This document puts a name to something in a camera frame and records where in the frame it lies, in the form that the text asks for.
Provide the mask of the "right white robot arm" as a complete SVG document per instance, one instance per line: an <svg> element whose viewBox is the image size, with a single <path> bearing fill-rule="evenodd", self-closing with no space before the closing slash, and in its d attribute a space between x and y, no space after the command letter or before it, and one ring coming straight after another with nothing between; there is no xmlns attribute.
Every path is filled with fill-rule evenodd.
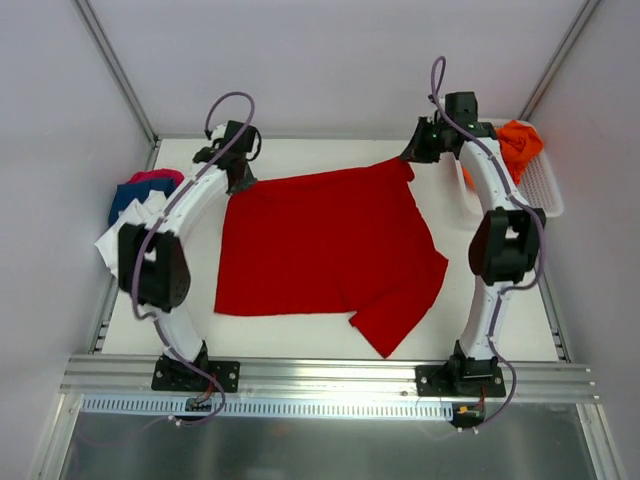
<svg viewBox="0 0 640 480"><path fill-rule="evenodd" d="M458 345L467 358L490 360L498 356L497 340L511 293L536 283L523 280L542 265L546 216L519 193L493 125L478 119L474 93L432 93L429 100L435 112L418 119L400 158L432 164L450 154L471 175L482 219L468 249L475 287Z"/></svg>

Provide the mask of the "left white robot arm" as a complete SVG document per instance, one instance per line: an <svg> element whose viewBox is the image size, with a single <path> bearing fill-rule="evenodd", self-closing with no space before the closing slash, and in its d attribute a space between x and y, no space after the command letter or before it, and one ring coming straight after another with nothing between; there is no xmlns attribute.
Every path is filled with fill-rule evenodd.
<svg viewBox="0 0 640 480"><path fill-rule="evenodd" d="M228 121L223 134L207 133L211 143L192 159L184 181L157 213L118 232L118 284L132 302L134 318L153 323L165 354L178 361L174 378L188 390L208 381L209 367L198 358L206 342L183 305L191 286L184 244L204 210L224 195L256 183L250 162L261 153L259 130Z"/></svg>

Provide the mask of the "red t shirt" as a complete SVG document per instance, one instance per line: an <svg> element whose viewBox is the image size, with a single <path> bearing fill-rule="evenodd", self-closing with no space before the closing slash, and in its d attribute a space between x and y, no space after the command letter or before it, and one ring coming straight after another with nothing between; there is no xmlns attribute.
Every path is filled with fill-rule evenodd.
<svg viewBox="0 0 640 480"><path fill-rule="evenodd" d="M390 356L435 304L448 261L393 158L265 180L231 197L214 309L232 316L346 313Z"/></svg>

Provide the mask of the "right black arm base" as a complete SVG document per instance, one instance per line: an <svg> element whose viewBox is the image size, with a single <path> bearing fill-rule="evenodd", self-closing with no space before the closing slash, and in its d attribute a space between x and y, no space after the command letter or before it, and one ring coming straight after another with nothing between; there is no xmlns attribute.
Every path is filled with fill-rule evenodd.
<svg viewBox="0 0 640 480"><path fill-rule="evenodd" d="M415 384L419 397L504 398L505 383L498 359L467 356L459 343L448 360L440 365L415 367Z"/></svg>

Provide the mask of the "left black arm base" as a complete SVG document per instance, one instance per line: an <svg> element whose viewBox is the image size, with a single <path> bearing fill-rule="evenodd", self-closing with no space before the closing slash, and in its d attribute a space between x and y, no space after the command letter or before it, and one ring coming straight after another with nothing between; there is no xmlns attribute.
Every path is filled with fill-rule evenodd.
<svg viewBox="0 0 640 480"><path fill-rule="evenodd" d="M211 360L205 343L202 343L200 352L190 365L209 374L225 393L238 391L241 363L231 360ZM202 393L209 387L216 391L215 385L208 379L166 354L162 354L155 363L151 380L153 391Z"/></svg>

